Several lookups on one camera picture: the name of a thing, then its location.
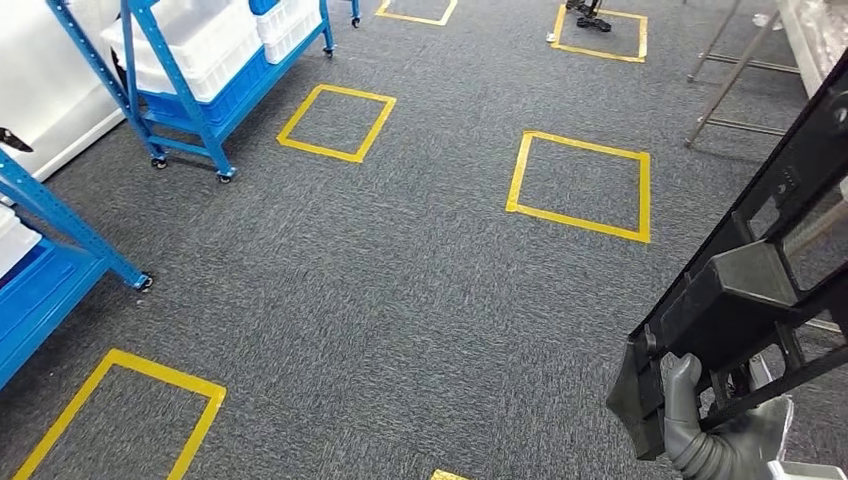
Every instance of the white box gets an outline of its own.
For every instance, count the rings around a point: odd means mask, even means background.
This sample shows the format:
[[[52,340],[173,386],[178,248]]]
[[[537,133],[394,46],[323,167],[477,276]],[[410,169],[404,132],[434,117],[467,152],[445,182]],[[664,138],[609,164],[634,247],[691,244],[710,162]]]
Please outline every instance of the white box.
[[[278,42],[307,13],[319,11],[318,0],[280,0],[274,8],[256,17],[256,30],[266,45]]]
[[[39,240],[40,233],[23,225],[11,208],[0,205],[0,277],[9,273]]]
[[[252,29],[231,51],[218,58],[206,72],[186,74],[183,77],[188,83],[194,99],[198,102],[208,103],[215,99],[218,93],[233,79],[233,77],[244,67],[256,51],[262,47],[259,35]],[[176,93],[171,79],[165,72],[159,70],[136,69],[136,84],[138,89],[152,93]]]
[[[265,59],[268,63],[278,64],[291,53],[300,42],[321,24],[321,12],[317,9],[307,12],[292,27],[271,42],[265,42]]]
[[[161,0],[151,11],[185,76],[208,73],[249,30],[256,29],[256,19],[247,0]],[[136,68],[164,74],[135,18],[132,26]],[[121,21],[103,30],[101,37],[115,50],[118,63],[126,68]]]

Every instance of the black metal frame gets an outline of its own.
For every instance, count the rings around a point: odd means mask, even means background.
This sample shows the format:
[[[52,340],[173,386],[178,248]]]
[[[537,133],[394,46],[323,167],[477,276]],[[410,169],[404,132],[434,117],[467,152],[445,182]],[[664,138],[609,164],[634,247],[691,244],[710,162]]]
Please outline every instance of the black metal frame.
[[[795,329],[829,310],[848,339],[848,264],[803,290],[782,249],[787,234],[848,175],[844,115],[848,110],[844,109],[848,109],[848,53],[671,287],[628,336],[624,363],[607,404],[627,427],[638,458],[652,460],[665,450],[660,362],[668,353],[707,357],[698,388],[700,393],[713,387],[716,406],[701,420],[704,430],[848,363],[845,345],[807,361],[795,335]],[[770,201],[779,216],[757,238],[751,221]],[[734,287],[734,275],[751,267],[740,262],[777,269],[777,277],[785,275],[790,288],[784,288],[781,300],[774,301],[763,300],[760,292]],[[785,373],[750,391],[747,362],[772,344],[783,353]]]

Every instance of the shelf leg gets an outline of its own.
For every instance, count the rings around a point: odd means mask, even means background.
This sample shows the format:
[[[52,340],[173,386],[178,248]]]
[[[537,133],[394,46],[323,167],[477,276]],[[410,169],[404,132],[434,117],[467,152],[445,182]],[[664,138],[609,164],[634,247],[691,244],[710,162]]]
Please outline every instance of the shelf leg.
[[[44,185],[0,150],[0,191],[15,203],[32,211],[61,232],[71,236],[85,250],[102,258],[127,285],[142,288],[150,277],[141,272],[109,242],[103,239],[79,215],[59,200]]]
[[[324,43],[327,45],[324,48],[324,51],[330,53],[335,50],[336,43],[333,41],[333,29],[330,28],[330,13],[327,10],[327,0],[321,0],[319,5],[321,9],[321,18],[324,20]]]
[[[736,83],[736,80],[739,78],[739,75],[742,73],[742,70],[748,65],[748,62],[751,61],[751,58],[754,56],[754,53],[757,52],[757,49],[763,43],[763,40],[766,39],[769,33],[771,33],[771,28],[774,26],[774,23],[777,19],[780,18],[780,12],[775,9],[771,16],[769,16],[769,21],[757,32],[757,36],[751,40],[751,43],[748,44],[748,47],[745,49],[745,52],[739,57],[739,63],[733,66],[733,70],[727,75],[724,80],[724,84],[722,84],[721,89],[716,93],[710,103],[707,104],[707,108],[704,110],[703,115],[698,118],[695,127],[692,128],[692,131],[689,133],[689,136],[686,137],[684,141],[685,145],[691,146],[692,142],[695,141],[695,138],[701,133],[701,130],[709,123],[710,118],[715,113],[719,104],[724,97],[727,95],[727,92],[733,87],[733,84]]]
[[[721,37],[721,34],[724,33],[724,29],[727,28],[727,24],[730,23],[730,19],[733,18],[734,15],[736,15],[736,11],[739,10],[739,4],[741,3],[742,0],[733,0],[733,6],[730,7],[730,11],[727,12],[727,15],[724,17],[724,21],[721,22],[721,25],[719,25],[716,29],[712,40],[710,40],[710,43],[707,44],[707,48],[705,48],[703,52],[698,54],[698,62],[695,64],[695,68],[692,69],[692,73],[686,75],[687,81],[692,82],[695,80],[695,77],[698,76],[698,72],[701,71],[701,67],[704,66],[704,62],[707,61],[707,57],[709,57],[712,53],[713,47],[715,47],[715,44],[718,42],[719,37]]]
[[[109,70],[109,67],[103,61],[103,58],[97,53],[97,50],[94,48],[94,45],[88,39],[85,32],[83,32],[82,28],[80,28],[79,23],[77,23],[71,11],[65,5],[65,0],[47,0],[47,6],[50,7],[50,11],[53,12],[53,15],[56,16],[56,19],[59,20],[59,24],[68,35],[71,37],[71,40],[77,46],[82,56],[91,66],[94,73],[100,78],[100,81],[106,87],[106,90],[112,95],[112,98],[115,99],[115,102],[121,107],[121,110],[124,112],[124,116],[127,117],[127,121],[130,125],[135,129],[138,136],[141,138],[142,143],[144,143],[144,147],[150,153],[150,156],[156,159],[164,159],[165,151],[162,147],[158,145],[154,145],[150,143],[148,140],[152,135],[152,130],[150,125],[141,118],[138,111],[138,105],[135,104],[134,101],[131,100],[132,97],[127,95],[127,92],[124,91],[123,86],[121,86],[121,82],[112,75],[112,71]]]
[[[353,17],[353,20],[352,20],[353,27],[358,28],[359,27],[359,18],[360,18],[359,0],[351,0],[350,1],[350,8],[352,10],[351,16]]]
[[[185,77],[180,72],[180,67],[177,65],[176,60],[174,60],[174,55],[168,48],[165,37],[162,36],[162,32],[156,24],[156,19],[153,17],[153,13],[148,6],[149,3],[149,1],[121,0],[121,8],[123,10],[124,4],[132,7],[133,15],[138,21],[144,35],[147,37],[147,40],[150,42],[150,45],[153,47],[156,58],[159,59],[159,62],[165,69],[165,73],[168,74],[168,78],[170,78],[171,84],[177,92],[180,103],[182,103],[183,108],[185,108],[189,118],[191,118],[195,133],[203,140],[203,144],[209,151],[209,156],[215,162],[215,166],[218,168],[218,178],[231,179],[235,175],[236,169],[230,164],[227,155],[224,153],[224,149],[221,148],[221,139],[216,137],[209,128],[203,111],[200,110],[197,100],[194,99],[194,95],[191,93]]]

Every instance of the white wall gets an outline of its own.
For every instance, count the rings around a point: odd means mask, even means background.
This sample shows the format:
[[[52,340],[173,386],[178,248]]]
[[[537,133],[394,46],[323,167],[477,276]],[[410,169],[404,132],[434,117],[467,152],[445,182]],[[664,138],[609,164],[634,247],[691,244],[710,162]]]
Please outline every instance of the white wall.
[[[118,0],[74,0],[71,11],[111,64],[99,32]],[[0,0],[0,126],[35,152],[5,149],[43,180],[121,121],[88,63],[43,0]]]

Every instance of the robotic hand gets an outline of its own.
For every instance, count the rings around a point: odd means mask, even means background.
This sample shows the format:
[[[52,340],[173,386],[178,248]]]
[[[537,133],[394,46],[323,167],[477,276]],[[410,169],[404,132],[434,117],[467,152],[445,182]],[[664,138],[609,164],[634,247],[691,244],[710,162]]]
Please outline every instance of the robotic hand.
[[[751,369],[752,373],[760,369],[759,375],[752,375],[755,383],[770,381],[762,359],[752,360]],[[698,424],[695,399],[700,377],[701,362],[687,354],[677,360],[666,382],[664,438],[674,467],[684,478],[695,480],[775,478],[769,462],[783,460],[784,438],[792,423],[792,401],[785,395],[775,397],[706,433]]]
[[[591,5],[586,5],[586,0],[567,0],[565,8],[580,12],[581,17],[577,19],[577,26],[580,28],[595,28],[602,32],[612,30],[609,23],[598,18],[601,0],[592,0]]]
[[[32,148],[30,148],[29,145],[24,143],[20,138],[16,137],[15,134],[8,128],[0,127],[0,143],[5,143],[6,145],[22,152],[32,151]]]

